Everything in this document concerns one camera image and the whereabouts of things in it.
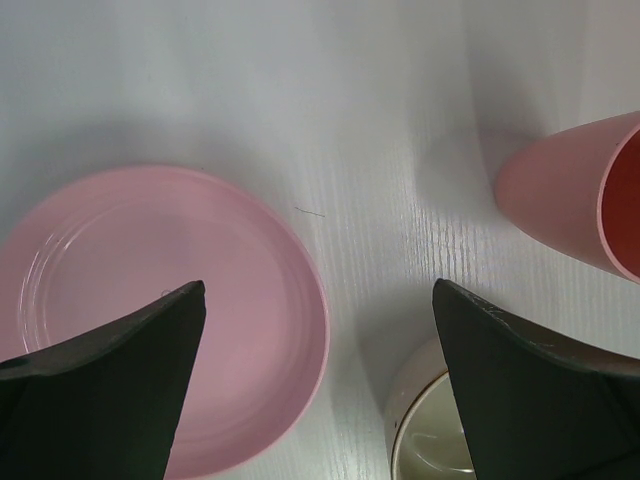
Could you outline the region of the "beige bowl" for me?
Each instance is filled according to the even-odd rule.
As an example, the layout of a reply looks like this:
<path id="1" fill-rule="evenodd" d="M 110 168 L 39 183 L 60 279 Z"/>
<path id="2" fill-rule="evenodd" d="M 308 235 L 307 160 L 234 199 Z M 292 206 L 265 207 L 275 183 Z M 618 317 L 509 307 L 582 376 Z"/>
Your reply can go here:
<path id="1" fill-rule="evenodd" d="M 395 377 L 384 412 L 392 479 L 474 479 L 440 341 L 418 348 Z"/>

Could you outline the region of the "pink plate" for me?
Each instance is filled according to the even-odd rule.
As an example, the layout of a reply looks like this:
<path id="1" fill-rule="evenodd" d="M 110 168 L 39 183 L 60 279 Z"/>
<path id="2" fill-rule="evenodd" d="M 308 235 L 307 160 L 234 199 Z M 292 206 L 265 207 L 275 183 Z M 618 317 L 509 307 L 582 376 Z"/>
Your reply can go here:
<path id="1" fill-rule="evenodd" d="M 207 317 L 166 475 L 224 472 L 298 420 L 329 347 L 308 253 L 232 185 L 138 166 L 49 196 L 1 244 L 1 355 L 60 343 L 193 280 L 205 285 Z"/>

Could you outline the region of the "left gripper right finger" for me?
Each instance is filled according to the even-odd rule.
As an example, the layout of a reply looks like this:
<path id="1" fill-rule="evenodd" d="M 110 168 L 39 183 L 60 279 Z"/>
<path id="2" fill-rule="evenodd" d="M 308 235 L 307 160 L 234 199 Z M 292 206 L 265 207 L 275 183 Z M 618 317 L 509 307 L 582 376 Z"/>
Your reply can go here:
<path id="1" fill-rule="evenodd" d="M 432 305 L 479 479 L 636 479 L 639 361 L 439 279 Z"/>

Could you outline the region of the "pink cup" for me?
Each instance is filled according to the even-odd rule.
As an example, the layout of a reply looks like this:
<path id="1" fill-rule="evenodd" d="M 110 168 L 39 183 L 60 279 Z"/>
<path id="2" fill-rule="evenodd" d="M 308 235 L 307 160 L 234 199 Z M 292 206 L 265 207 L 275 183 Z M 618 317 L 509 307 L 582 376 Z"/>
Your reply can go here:
<path id="1" fill-rule="evenodd" d="M 494 186 L 520 230 L 591 266 L 639 280 L 639 115 L 539 140 L 509 158 Z"/>

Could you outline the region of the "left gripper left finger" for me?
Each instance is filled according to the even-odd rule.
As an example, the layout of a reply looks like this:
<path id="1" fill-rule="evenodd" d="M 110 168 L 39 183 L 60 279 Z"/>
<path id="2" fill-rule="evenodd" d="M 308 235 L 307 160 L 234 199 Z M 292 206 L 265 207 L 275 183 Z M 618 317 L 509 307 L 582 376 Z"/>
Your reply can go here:
<path id="1" fill-rule="evenodd" d="M 2 478 L 163 478 L 205 317 L 205 286 L 192 281 L 2 362 Z"/>

